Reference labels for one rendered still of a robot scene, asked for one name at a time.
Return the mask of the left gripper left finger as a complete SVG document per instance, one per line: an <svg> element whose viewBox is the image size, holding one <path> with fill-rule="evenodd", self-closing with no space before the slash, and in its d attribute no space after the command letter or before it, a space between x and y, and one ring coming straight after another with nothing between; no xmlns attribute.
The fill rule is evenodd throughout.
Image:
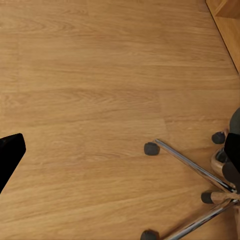
<svg viewBox="0 0 240 240"><path fill-rule="evenodd" d="M26 153L22 133L0 138L0 193Z"/></svg>

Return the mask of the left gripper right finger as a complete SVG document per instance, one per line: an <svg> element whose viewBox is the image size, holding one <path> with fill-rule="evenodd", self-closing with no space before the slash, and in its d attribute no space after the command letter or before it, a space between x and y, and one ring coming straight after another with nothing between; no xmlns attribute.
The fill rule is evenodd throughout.
<svg viewBox="0 0 240 240"><path fill-rule="evenodd" d="M224 143L224 151L240 173L240 135L229 133Z"/></svg>

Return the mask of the swivel chair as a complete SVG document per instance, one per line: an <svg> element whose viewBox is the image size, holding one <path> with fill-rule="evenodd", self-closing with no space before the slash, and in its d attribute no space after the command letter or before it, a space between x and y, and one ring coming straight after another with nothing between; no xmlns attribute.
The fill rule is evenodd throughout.
<svg viewBox="0 0 240 240"><path fill-rule="evenodd" d="M221 132L216 132L212 136L212 140L216 144L225 143L230 133L240 135L240 108L234 112L229 123L229 129L227 128ZM195 219L165 240L180 240L231 207L233 207L237 236L238 240L240 240L240 173L226 154L224 150L225 145L222 145L212 155L210 166L214 172L225 177L229 184L214 176L212 173L200 167L198 164L159 139L146 143L144 145L144 153L149 156L156 156L158 146L219 188L219 190L213 192L205 192L201 196L204 203L216 204L217 206L215 208ZM157 238L154 233L146 231L142 233L140 240L157 240Z"/></svg>

